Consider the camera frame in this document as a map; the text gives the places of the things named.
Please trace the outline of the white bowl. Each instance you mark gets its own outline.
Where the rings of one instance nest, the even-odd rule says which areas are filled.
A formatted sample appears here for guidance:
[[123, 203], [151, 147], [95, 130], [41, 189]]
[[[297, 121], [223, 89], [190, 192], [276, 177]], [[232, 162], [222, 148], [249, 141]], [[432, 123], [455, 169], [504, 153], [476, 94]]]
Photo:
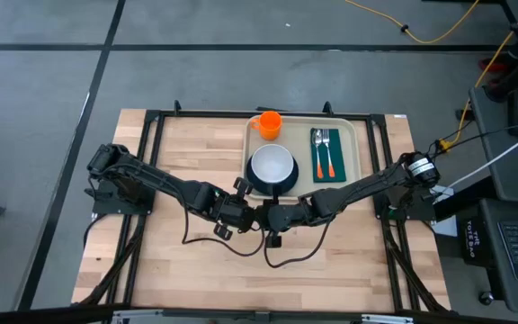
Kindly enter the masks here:
[[293, 157], [283, 146], [266, 144], [252, 155], [251, 168], [261, 181], [278, 184], [291, 175], [294, 168]]

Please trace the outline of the orange plastic cup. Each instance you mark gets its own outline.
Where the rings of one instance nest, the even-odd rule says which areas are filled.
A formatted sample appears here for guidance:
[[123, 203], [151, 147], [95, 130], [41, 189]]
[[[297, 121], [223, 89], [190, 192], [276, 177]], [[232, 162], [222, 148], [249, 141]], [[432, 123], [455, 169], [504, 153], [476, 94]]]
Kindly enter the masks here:
[[282, 117], [275, 111], [263, 112], [250, 121], [251, 128], [259, 131], [264, 140], [276, 140], [281, 132]]

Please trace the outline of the dark teal plate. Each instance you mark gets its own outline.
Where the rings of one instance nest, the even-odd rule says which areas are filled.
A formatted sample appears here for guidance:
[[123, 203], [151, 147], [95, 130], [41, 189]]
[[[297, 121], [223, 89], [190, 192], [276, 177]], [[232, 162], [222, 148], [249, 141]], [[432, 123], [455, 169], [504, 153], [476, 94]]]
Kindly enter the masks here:
[[285, 195], [297, 183], [299, 179], [299, 166], [296, 160], [293, 160], [293, 168], [290, 175], [278, 184], [267, 184], [260, 180], [252, 168], [252, 159], [249, 158], [246, 162], [246, 179], [253, 185], [254, 189], [260, 194], [272, 196], [273, 190], [277, 190], [279, 196]]

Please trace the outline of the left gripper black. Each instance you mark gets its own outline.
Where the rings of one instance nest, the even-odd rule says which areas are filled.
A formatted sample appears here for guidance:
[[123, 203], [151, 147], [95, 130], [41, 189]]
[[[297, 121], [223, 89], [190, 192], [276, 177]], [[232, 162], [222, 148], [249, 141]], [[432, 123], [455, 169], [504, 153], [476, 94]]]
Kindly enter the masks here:
[[[233, 187], [237, 190], [236, 196], [245, 198], [249, 195], [254, 186], [252, 183], [242, 177], [238, 177]], [[230, 198], [220, 198], [213, 207], [213, 217], [216, 223], [213, 233], [224, 241], [229, 241], [233, 235], [233, 231], [226, 225], [232, 226], [245, 233], [249, 231], [255, 221], [255, 209], [250, 207], [246, 201], [233, 201]]]

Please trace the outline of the steel spoon orange handle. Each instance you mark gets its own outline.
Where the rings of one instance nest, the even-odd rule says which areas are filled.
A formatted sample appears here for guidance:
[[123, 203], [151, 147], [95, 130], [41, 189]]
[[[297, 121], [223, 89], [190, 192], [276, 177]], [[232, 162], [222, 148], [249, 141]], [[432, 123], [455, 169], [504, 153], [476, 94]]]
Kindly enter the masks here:
[[323, 178], [323, 170], [320, 162], [320, 154], [318, 151], [319, 145], [322, 143], [322, 134], [320, 129], [314, 130], [314, 146], [316, 151], [316, 157], [317, 157], [317, 178], [322, 179]]

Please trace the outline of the dark green napkin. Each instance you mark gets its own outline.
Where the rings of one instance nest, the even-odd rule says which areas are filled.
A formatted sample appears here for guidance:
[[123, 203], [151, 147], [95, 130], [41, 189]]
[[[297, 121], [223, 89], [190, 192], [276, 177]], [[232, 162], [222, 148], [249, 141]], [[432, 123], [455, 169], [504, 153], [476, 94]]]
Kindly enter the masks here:
[[344, 155], [341, 147], [341, 139], [338, 129], [329, 129], [330, 134], [330, 150], [331, 158], [335, 169], [335, 177], [331, 178], [328, 174], [328, 163], [327, 163], [327, 151], [324, 143], [319, 145], [318, 151], [320, 154], [320, 162], [323, 170], [323, 178], [317, 178], [317, 157], [314, 146], [314, 128], [310, 129], [310, 154], [311, 154], [311, 165], [313, 168], [312, 177], [315, 183], [343, 183], [347, 180]]

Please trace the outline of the beige plastic tray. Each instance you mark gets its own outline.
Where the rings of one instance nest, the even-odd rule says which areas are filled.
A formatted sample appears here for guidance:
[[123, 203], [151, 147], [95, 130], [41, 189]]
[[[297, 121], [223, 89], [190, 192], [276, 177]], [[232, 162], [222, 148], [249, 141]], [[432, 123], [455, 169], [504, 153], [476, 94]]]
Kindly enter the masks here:
[[[315, 183], [313, 181], [310, 154], [311, 128], [339, 130], [347, 175], [345, 182]], [[289, 192], [280, 196], [281, 202], [292, 202], [298, 196], [317, 189], [339, 188], [362, 179], [357, 134], [353, 125], [344, 119], [284, 116], [281, 133], [274, 143], [285, 147], [299, 166], [299, 179]]]

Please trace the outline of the grey desk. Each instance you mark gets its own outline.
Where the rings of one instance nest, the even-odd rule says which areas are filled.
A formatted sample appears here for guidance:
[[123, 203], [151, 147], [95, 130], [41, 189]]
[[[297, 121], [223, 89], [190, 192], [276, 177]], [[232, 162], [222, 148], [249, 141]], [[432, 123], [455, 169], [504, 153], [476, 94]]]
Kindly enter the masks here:
[[518, 138], [505, 129], [508, 126], [507, 104], [487, 97], [482, 88], [469, 91], [471, 107], [493, 181], [496, 196], [483, 199], [479, 206], [490, 238], [496, 262], [501, 294], [507, 308], [518, 312], [518, 276], [502, 237], [502, 221], [518, 221]]

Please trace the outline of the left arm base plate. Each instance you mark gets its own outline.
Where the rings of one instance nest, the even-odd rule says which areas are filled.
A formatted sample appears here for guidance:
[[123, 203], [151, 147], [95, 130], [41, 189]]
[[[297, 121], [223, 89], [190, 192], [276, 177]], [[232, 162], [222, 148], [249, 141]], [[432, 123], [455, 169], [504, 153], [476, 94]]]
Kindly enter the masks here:
[[86, 188], [94, 199], [93, 212], [98, 214], [150, 214], [156, 191], [134, 180], [102, 180], [97, 189]]

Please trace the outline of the black table frame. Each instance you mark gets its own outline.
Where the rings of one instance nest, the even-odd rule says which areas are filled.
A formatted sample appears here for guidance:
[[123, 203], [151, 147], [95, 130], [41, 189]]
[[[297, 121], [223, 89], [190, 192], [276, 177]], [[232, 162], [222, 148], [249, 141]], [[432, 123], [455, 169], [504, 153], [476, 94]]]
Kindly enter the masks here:
[[[259, 112], [164, 112], [156, 166], [182, 179], [207, 181], [234, 193], [242, 171], [246, 122]], [[389, 135], [380, 135], [369, 115], [347, 121], [355, 129], [362, 176], [385, 166], [382, 144], [390, 136], [392, 152], [413, 149], [406, 119], [385, 117]], [[399, 265], [391, 288], [387, 250], [375, 202], [368, 197], [346, 207], [330, 224], [321, 248], [310, 259], [277, 269], [263, 251], [236, 256], [220, 244], [181, 244], [183, 208], [174, 198], [156, 193], [154, 210], [139, 251], [130, 306], [160, 309], [168, 316], [231, 317], [256, 321], [296, 319], [349, 320], [354, 313], [393, 313], [393, 297], [411, 310], [410, 292]], [[123, 216], [107, 215], [90, 229], [71, 302], [80, 302], [106, 275], [114, 261]], [[433, 233], [421, 221], [408, 220], [409, 253], [416, 274], [446, 309], [450, 301]], [[281, 234], [282, 247], [268, 249], [272, 263], [303, 257], [317, 245], [324, 226], [291, 229]]]

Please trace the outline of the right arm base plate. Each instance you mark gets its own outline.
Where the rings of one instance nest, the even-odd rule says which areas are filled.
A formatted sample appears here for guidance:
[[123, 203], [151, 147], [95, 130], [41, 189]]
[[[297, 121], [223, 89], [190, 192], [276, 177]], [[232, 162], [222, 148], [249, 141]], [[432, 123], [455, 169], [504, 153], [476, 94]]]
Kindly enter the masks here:
[[395, 186], [375, 194], [373, 200], [379, 218], [390, 221], [433, 221], [435, 196], [430, 189]]

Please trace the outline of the black tote bag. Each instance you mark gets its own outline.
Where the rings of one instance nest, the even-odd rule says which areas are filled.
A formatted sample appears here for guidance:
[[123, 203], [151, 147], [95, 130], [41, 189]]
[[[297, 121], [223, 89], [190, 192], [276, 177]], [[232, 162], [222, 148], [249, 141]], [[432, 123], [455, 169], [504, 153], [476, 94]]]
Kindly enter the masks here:
[[487, 267], [491, 264], [492, 253], [485, 222], [474, 217], [461, 220], [458, 227], [458, 238], [463, 261], [467, 265]]

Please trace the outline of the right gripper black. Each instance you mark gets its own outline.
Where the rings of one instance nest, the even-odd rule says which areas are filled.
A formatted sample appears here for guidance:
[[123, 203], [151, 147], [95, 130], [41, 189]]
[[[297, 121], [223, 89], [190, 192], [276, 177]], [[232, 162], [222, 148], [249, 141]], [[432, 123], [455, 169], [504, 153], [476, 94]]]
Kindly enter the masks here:
[[311, 208], [301, 202], [295, 204], [279, 204], [281, 186], [272, 187], [272, 200], [265, 201], [265, 228], [270, 232], [266, 238], [265, 248], [280, 248], [282, 238], [276, 232], [285, 232], [292, 227], [308, 226], [313, 221]]

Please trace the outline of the black rig beam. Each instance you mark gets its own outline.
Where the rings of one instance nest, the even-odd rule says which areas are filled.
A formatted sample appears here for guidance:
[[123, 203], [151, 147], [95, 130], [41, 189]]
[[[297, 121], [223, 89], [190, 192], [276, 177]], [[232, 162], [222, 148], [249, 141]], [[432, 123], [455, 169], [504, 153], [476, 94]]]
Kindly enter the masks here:
[[393, 313], [279, 311], [279, 310], [198, 310], [133, 308], [125, 304], [75, 305], [69, 307], [0, 312], [0, 324], [86, 324], [138, 317], [210, 318], [254, 320], [261, 323], [276, 320], [336, 320], [375, 324], [518, 324], [518, 320], [488, 319], [458, 313], [399, 310]]

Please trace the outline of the steel fork orange handle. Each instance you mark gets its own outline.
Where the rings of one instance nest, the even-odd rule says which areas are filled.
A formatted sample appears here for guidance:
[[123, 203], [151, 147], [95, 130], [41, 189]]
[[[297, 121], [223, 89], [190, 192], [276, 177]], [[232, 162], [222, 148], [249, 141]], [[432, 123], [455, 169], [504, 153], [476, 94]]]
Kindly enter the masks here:
[[326, 146], [327, 151], [327, 163], [328, 163], [328, 174], [331, 178], [335, 177], [335, 169], [331, 158], [331, 150], [330, 150], [330, 134], [329, 129], [322, 130], [322, 140], [324, 145]]

